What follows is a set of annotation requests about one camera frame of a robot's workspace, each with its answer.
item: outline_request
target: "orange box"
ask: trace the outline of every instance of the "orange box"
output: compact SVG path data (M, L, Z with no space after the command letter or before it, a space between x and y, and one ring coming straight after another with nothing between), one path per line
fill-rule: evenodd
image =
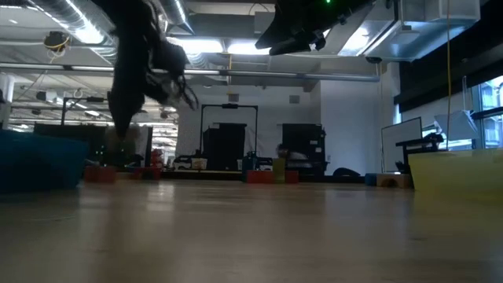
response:
M248 170L246 183L248 184L273 184L274 173L272 171Z
M299 183L299 172L298 171L285 171L285 183L298 184Z

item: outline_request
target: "ceiling pipe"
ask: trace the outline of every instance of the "ceiling pipe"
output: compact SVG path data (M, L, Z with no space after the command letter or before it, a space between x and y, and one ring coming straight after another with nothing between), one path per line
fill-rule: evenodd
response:
M113 67L94 66L73 66L60 64L21 64L21 63L0 63L2 70L30 70L30 71L61 71L61 72L100 72L111 73ZM380 81L378 75L352 75L352 74L316 74L316 73L294 73L294 72L259 72L259 71L238 71L238 70L200 70L186 69L186 75L225 75L244 77L268 77L279 79L316 79L332 81L351 81L377 83Z
M166 15L169 23L168 30L177 26L194 35L194 30L189 24L189 14L183 0L154 0L153 3L157 9L162 9L163 15Z
M35 8L53 19L70 35L86 44L115 46L108 33L113 25L91 1L84 0L28 0ZM116 48L91 48L109 63L116 58Z

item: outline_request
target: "person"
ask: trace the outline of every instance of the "person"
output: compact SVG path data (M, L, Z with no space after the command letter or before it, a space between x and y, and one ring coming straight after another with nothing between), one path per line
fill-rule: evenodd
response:
M302 161L302 160L309 160L309 158L307 158L305 154L292 151L283 144L277 146L276 153L279 158L286 159L286 167L290 168L313 167L308 161Z
M133 116L141 111L144 95L162 105L180 98L192 109L198 105L196 95L185 81L185 51L167 41L153 1L92 0L115 25L111 34L119 39L114 79L107 99L121 139L126 137ZM166 73L156 74L153 68Z

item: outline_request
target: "ductwork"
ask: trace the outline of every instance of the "ductwork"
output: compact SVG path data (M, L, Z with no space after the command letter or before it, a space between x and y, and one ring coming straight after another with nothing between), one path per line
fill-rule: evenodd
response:
M112 36L108 33L113 29L112 23L95 4L86 0L28 0L33 6L56 21L69 34L86 44L114 46ZM188 13L182 0L152 0L160 14L161 28L167 30L178 26L193 33L188 22ZM93 47L97 55L113 63L116 59L116 48ZM190 64L194 68L210 68L203 53L190 54Z
M57 22L82 43L114 46L108 34L112 23L95 4L85 0L28 0L33 6ZM91 48L97 55L113 63L116 48Z
M187 31L191 35L194 34L194 30L189 24L189 14L187 13L187 8L182 0L159 0L163 8L163 13L167 16L169 28L178 26L184 31Z
M339 56L380 57L390 61L420 59L447 42L447 27L454 39L480 20L480 0L401 0L388 9L387 0L378 0L361 22L335 26L332 32L344 42L343 31L353 28Z

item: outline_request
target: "fluorescent light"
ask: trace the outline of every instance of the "fluorescent light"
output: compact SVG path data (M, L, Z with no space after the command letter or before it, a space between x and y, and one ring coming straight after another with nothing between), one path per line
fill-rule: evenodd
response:
M3 9L23 9L21 6L8 6L8 5L1 5L0 8Z
M150 123L138 123L140 126L175 126L173 123L165 122L150 122Z
M100 113L96 112L96 111L86 111L87 114L89 115L92 115L92 116L99 116Z
M219 39L179 39L183 50L188 54L221 53L222 42Z
M220 75L219 71L216 70L185 70L186 75Z
M36 118L11 118L9 119L11 122L41 122L41 123L61 123L59 119L36 119ZM104 124L113 126L113 122L109 121L96 121L91 119L66 119L65 123L89 123L89 124Z
M75 103L75 105L79 106L82 109L87 109L87 106L81 105L80 103Z
M227 49L228 53L240 55L269 55L270 48L258 50L255 48L255 41L231 43Z
M113 72L113 67L72 66L75 71Z

